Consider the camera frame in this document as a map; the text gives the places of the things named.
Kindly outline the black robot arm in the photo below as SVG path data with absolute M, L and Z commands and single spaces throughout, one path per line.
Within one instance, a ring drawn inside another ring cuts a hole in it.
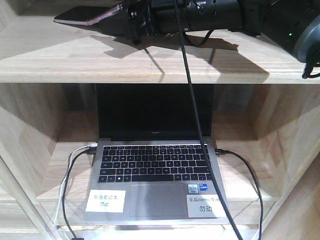
M 146 36 L 215 30 L 265 36 L 299 62 L 303 79 L 320 75 L 320 3 L 317 0 L 129 0 L 127 20 Z

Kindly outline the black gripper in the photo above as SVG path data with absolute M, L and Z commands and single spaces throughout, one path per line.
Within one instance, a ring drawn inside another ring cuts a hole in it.
M 181 26 L 190 30 L 186 0 L 130 0 L 126 10 L 127 37 L 137 45 L 141 38 L 177 33 L 177 3 Z

